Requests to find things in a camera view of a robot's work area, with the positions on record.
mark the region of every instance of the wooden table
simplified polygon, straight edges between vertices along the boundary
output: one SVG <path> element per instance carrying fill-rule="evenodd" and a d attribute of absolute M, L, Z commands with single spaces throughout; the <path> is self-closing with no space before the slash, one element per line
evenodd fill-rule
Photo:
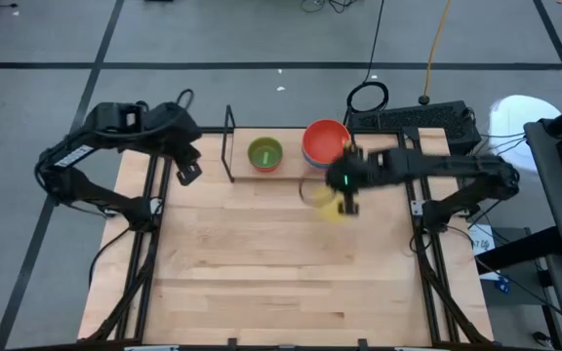
<path fill-rule="evenodd" d="M 420 135 L 424 153 L 448 153 L 442 130 Z M 357 143 L 397 146 L 387 135 L 359 135 Z M 229 182 L 220 162 L 221 135 L 204 135 L 195 147 L 203 174 L 187 187 L 171 180 L 144 343 L 225 345 L 237 337 L 240 345 L 351 346 L 358 338 L 372 346 L 430 345 L 418 261 L 408 247 L 404 186 L 360 192 L 360 216 L 332 224 L 301 201 L 295 179 Z M 141 195 L 147 163 L 148 156 L 126 152 L 115 190 Z M 430 178 L 429 184 L 434 199 L 457 190 L 453 178 Z M 111 219 L 102 245 L 126 225 Z M 450 225 L 467 231 L 461 218 Z M 120 298 L 133 237 L 100 258 L 80 337 L 93 332 Z M 450 231 L 441 242 L 455 301 L 493 338 L 469 241 Z M 434 296 L 446 339 L 443 305 Z M 137 310 L 136 301 L 128 335 Z"/>

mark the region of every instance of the red bowl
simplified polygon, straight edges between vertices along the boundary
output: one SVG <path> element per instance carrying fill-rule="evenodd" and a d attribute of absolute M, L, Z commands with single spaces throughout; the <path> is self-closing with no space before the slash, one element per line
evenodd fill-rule
<path fill-rule="evenodd" d="M 302 135 L 302 151 L 307 162 L 330 165 L 343 153 L 343 145 L 350 140 L 346 127 L 332 119 L 313 122 Z"/>

